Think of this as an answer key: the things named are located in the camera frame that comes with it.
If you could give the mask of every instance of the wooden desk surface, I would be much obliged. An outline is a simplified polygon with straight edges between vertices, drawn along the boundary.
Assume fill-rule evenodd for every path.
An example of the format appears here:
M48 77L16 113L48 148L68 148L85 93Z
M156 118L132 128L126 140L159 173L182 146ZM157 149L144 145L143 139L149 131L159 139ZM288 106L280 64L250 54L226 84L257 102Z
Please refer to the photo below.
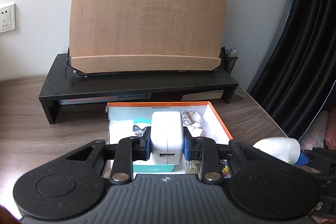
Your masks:
M68 106L50 125L38 100L43 82L44 77L38 77L0 83L0 204L17 218L21 215L12 190L21 175L92 140L107 140L108 135L105 103ZM235 139L253 145L285 136L240 87L229 104L212 103Z

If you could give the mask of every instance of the box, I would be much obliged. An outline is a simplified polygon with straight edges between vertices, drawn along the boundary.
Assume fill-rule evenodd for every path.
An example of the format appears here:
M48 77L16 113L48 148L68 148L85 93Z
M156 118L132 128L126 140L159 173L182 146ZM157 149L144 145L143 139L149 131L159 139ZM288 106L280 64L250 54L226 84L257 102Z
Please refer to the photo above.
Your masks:
M208 101L203 102L110 102L106 107L109 117L109 144L118 143L121 139L135 136L133 121L145 122L149 125L153 112L156 111L197 111L202 116L201 125L204 136L216 143L227 145L232 136L218 113ZM179 165L155 165L152 159L133 162L134 173L174 173L184 174L185 160Z

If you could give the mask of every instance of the white power adapter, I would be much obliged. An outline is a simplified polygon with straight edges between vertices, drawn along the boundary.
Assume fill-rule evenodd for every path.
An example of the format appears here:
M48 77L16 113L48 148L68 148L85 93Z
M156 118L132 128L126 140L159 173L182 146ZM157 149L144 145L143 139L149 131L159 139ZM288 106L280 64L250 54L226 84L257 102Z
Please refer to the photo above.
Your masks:
M154 112L151 127L151 151L155 164L180 164L184 148L180 112Z

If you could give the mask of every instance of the electrical outlet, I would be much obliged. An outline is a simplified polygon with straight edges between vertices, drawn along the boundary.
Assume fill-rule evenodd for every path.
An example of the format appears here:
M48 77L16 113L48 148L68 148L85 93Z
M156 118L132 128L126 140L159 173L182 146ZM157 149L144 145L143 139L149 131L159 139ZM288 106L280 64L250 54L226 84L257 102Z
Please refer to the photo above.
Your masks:
M0 8L0 33L14 30L15 24L15 3L5 8Z

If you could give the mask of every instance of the black curtain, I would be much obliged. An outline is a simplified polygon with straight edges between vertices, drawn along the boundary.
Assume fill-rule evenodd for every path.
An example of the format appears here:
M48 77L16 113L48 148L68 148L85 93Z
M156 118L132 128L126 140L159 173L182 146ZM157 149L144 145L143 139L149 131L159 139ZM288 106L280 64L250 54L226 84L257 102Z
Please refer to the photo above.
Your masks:
M293 0L280 40L251 96L289 137L298 139L335 80L336 0Z

